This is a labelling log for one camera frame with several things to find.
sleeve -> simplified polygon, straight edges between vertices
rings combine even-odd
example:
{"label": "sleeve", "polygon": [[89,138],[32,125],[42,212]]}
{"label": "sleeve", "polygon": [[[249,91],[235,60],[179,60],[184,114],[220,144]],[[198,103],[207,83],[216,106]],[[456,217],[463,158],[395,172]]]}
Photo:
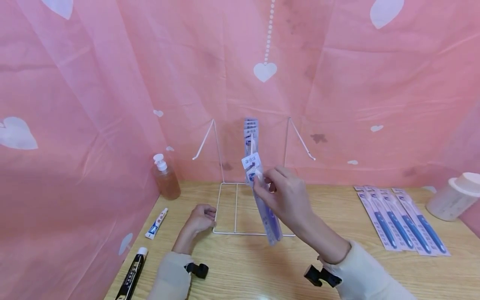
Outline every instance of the sleeve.
{"label": "sleeve", "polygon": [[193,263],[190,255],[169,252],[158,266],[156,279],[147,300],[185,300],[191,276],[185,266]]}
{"label": "sleeve", "polygon": [[331,274],[342,279],[336,286],[342,300],[415,300],[358,243],[350,240],[351,250],[339,264],[323,263]]}

black clip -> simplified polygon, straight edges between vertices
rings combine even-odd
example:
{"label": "black clip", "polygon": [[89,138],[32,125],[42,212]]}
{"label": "black clip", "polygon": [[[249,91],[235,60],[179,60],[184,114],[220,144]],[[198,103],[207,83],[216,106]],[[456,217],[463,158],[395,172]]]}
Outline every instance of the black clip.
{"label": "black clip", "polygon": [[205,264],[196,265],[195,263],[189,263],[185,266],[185,270],[201,279],[205,279],[208,274],[208,266]]}
{"label": "black clip", "polygon": [[308,267],[303,277],[308,279],[308,281],[310,281],[316,287],[322,286],[322,282],[320,281],[320,279],[328,283],[333,288],[342,282],[340,278],[331,274],[324,268],[322,269],[322,271],[318,271],[318,269],[315,268],[313,265],[310,265]]}

wooden tabletop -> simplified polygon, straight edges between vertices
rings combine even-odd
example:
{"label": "wooden tabletop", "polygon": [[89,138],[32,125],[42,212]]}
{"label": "wooden tabletop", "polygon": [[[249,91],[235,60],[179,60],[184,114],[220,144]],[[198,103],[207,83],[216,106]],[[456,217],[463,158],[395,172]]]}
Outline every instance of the wooden tabletop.
{"label": "wooden tabletop", "polygon": [[[197,203],[216,206],[219,183],[184,182],[179,199],[160,197],[146,220],[132,250],[108,291],[113,300],[138,248],[149,252],[135,290],[134,300],[146,299],[164,254],[171,250],[178,232]],[[223,185],[218,209],[217,230],[233,231],[235,185]],[[480,240],[461,221],[444,222],[425,210],[432,196],[424,189],[407,189],[428,221],[443,240],[451,257],[426,257],[416,252],[386,251],[353,187],[308,187],[315,212],[346,239],[354,239],[418,299],[479,299]],[[263,232],[260,217],[248,186],[238,193],[237,231]],[[144,237],[160,212],[169,211],[154,240]],[[303,278],[317,254],[298,238],[283,238],[274,247],[262,236],[232,236],[208,233],[199,240],[193,258],[209,266],[205,280],[192,277],[189,300],[305,300],[339,299],[327,284],[314,287]]]}

pump dispenser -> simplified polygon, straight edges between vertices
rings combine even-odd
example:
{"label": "pump dispenser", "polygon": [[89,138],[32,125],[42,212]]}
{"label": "pump dispenser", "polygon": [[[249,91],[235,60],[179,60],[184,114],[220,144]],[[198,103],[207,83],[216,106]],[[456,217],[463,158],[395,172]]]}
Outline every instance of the pump dispenser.
{"label": "pump dispenser", "polygon": [[168,167],[163,154],[155,154],[153,160],[155,166],[153,175],[160,194],[167,200],[175,200],[180,197],[180,185],[172,167]]}

stack of toothbrush packages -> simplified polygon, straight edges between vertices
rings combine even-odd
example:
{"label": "stack of toothbrush packages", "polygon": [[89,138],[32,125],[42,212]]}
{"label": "stack of toothbrush packages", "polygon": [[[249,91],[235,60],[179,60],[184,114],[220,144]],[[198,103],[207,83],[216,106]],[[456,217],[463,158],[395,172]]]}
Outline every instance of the stack of toothbrush packages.
{"label": "stack of toothbrush packages", "polygon": [[451,256],[442,240],[402,189],[354,186],[382,244],[388,251]]}
{"label": "stack of toothbrush packages", "polygon": [[[258,120],[245,119],[243,123],[243,141],[245,145],[245,157],[241,160],[243,168],[246,173],[246,182],[253,191],[253,179],[258,177],[259,182],[264,189],[268,190],[268,185],[265,183],[263,177],[263,167],[258,155]],[[268,238],[268,243],[273,246],[283,237],[280,222],[272,210],[263,202],[258,195],[253,192],[253,197],[257,203],[258,212],[262,218],[265,234]]]}

